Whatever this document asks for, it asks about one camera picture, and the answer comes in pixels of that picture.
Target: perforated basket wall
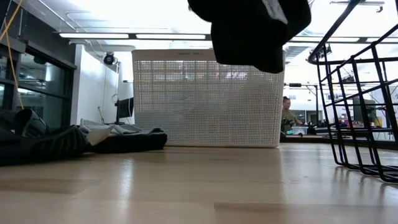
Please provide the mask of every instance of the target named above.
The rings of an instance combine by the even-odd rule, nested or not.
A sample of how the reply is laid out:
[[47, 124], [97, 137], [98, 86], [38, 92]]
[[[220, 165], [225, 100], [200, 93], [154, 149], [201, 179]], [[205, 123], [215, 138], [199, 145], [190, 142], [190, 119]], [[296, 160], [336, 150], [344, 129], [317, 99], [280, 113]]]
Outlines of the perforated basket wall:
[[135, 121], [168, 145], [276, 147], [284, 73], [220, 65], [212, 50], [135, 50]]

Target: black fabric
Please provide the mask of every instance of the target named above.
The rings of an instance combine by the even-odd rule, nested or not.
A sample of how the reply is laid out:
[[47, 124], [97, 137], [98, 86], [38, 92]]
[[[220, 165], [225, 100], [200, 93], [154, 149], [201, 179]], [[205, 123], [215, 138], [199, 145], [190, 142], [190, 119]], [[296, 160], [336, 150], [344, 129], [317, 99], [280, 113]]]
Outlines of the black fabric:
[[86, 152], [87, 145], [86, 137], [76, 126], [59, 129], [41, 138], [7, 134], [6, 138], [0, 139], [0, 166], [79, 156]]
[[90, 151], [105, 154], [161, 150], [166, 142], [167, 135], [161, 129], [154, 129], [147, 134], [110, 136]]
[[311, 22], [307, 0], [279, 0], [287, 24], [271, 18], [262, 0], [188, 0], [194, 13], [211, 22], [217, 62], [253, 65], [263, 72], [284, 69], [282, 46]]
[[0, 127], [8, 131], [15, 130], [14, 118], [16, 114], [16, 111], [0, 110]]
[[15, 115], [14, 125], [16, 135], [37, 138], [50, 134], [47, 124], [31, 109], [19, 111]]

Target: man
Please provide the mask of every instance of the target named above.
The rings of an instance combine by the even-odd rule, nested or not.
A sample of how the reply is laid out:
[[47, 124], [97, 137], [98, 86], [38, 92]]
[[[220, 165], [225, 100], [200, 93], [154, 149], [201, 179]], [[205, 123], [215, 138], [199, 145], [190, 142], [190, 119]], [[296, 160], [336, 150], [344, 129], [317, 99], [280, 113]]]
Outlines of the man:
[[290, 102], [290, 99], [284, 96], [284, 101], [283, 101], [283, 107], [282, 107], [282, 126], [284, 127], [283, 132], [287, 134], [288, 131], [292, 130], [292, 126], [296, 125], [302, 125], [303, 123], [299, 121], [294, 115], [293, 112], [291, 112], [290, 105], [292, 103]]

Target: ceiling light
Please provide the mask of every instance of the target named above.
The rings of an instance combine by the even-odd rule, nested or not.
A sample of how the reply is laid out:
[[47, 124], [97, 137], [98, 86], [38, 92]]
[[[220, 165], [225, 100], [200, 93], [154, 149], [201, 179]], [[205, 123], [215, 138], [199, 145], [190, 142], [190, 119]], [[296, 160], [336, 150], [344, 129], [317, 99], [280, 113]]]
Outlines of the ceiling light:
[[129, 34], [93, 34], [93, 33], [60, 33], [63, 38], [71, 39], [128, 39]]
[[[380, 38], [368, 38], [366, 39], [367, 42], [374, 42], [378, 41]], [[381, 41], [382, 43], [398, 43], [398, 38], [388, 37]]]
[[[293, 37], [290, 41], [297, 42], [320, 42], [323, 37], [306, 37], [298, 36]], [[357, 37], [330, 37], [327, 42], [357, 42], [359, 38]]]
[[286, 47], [316, 47], [318, 45], [318, 43], [315, 42], [287, 42], [285, 44]]
[[21, 82], [45, 82], [45, 80], [33, 79], [33, 78], [20, 78]]
[[205, 40], [206, 35], [197, 34], [137, 34], [137, 39]]
[[[351, 1], [330, 1], [330, 4], [339, 4], [339, 5], [348, 5]], [[370, 0], [365, 0], [361, 1], [358, 3], [358, 5], [363, 5], [363, 6], [380, 6], [383, 5], [384, 1], [370, 1]]]

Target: glass window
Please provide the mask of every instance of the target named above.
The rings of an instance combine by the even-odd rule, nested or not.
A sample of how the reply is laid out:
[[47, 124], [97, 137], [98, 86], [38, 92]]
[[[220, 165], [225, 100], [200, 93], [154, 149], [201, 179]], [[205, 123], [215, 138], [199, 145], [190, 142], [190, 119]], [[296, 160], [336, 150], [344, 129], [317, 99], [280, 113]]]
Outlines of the glass window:
[[[30, 90], [18, 88], [25, 109], [31, 109], [40, 116], [51, 129], [57, 129], [62, 124], [63, 100], [54, 96], [37, 93]], [[17, 110], [22, 106], [17, 99]]]
[[7, 61], [8, 58], [0, 56], [0, 78], [6, 78], [7, 76]]
[[305, 111], [297, 111], [297, 110], [292, 110], [293, 114], [296, 115], [296, 118], [301, 121], [305, 122]]
[[66, 71], [30, 54], [21, 56], [19, 81], [34, 88], [64, 94]]
[[4, 98], [4, 85], [0, 84], [0, 108], [2, 109], [2, 99]]

